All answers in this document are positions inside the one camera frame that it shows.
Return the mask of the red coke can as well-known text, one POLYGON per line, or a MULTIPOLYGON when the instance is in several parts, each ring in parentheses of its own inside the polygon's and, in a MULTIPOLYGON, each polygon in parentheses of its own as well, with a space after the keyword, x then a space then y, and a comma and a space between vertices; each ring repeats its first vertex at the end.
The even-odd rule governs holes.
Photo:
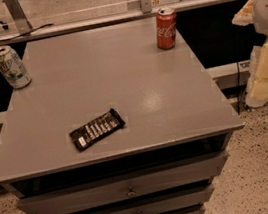
POLYGON ((157 45, 162 50, 176 45, 176 19, 176 11, 172 7, 161 8, 156 15, 157 45))

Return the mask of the grey metal rail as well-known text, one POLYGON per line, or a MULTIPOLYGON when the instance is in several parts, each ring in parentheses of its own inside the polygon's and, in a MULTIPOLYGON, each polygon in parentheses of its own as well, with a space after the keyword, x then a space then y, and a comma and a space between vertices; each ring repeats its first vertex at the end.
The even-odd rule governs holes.
MULTIPOLYGON (((170 4, 170 7, 175 9, 176 12, 200 9, 201 7, 219 5, 225 2, 231 2, 237 0, 181 0, 180 2, 174 2, 170 4)), ((141 10, 123 12, 117 14, 111 14, 109 16, 85 19, 79 22, 67 23, 67 24, 54 24, 44 25, 38 27, 35 31, 29 32, 28 34, 19 35, 7 34, 4 36, 0 35, 0 45, 30 41, 42 38, 55 37, 55 35, 68 34, 80 31, 87 31, 93 28, 112 26, 113 24, 137 21, 138 19, 154 17, 159 7, 155 7, 149 13, 144 13, 141 10)))

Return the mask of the middle grey drawer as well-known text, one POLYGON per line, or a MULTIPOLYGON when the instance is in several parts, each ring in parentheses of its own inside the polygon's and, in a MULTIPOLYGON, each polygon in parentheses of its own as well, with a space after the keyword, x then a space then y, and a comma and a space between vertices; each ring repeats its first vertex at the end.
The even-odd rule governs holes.
POLYGON ((150 198, 138 198, 132 202, 102 207, 88 214, 162 214, 207 202, 213 191, 214 187, 211 184, 188 186, 150 198))

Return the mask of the grey drawer cabinet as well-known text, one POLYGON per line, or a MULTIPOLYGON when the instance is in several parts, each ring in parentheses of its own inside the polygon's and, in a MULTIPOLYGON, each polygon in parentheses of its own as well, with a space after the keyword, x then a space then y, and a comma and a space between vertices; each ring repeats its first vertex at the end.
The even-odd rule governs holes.
POLYGON ((203 214, 242 122, 153 19, 26 46, 32 82, 0 132, 0 186, 26 214, 203 214))

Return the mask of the black rxbar chocolate bar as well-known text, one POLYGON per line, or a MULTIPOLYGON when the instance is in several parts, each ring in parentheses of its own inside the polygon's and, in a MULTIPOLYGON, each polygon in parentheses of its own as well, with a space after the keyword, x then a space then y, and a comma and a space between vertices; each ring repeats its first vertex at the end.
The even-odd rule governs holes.
POLYGON ((82 152, 124 126, 124 120, 112 108, 105 114, 96 117, 87 122, 87 124, 75 129, 75 131, 70 132, 69 135, 76 149, 82 152))

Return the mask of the top grey drawer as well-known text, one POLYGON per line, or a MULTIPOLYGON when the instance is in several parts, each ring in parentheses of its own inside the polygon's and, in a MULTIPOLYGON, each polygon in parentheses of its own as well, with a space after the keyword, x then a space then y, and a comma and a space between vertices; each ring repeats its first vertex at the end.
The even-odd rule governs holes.
POLYGON ((70 214, 218 176, 226 150, 19 200, 27 214, 70 214))

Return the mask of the white green soda can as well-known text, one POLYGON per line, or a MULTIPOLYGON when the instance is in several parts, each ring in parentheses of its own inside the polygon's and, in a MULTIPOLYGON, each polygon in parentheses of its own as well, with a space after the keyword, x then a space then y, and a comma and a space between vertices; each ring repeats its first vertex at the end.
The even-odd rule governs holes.
POLYGON ((8 45, 0 46, 0 72, 15 89, 21 89, 31 82, 21 57, 8 45))

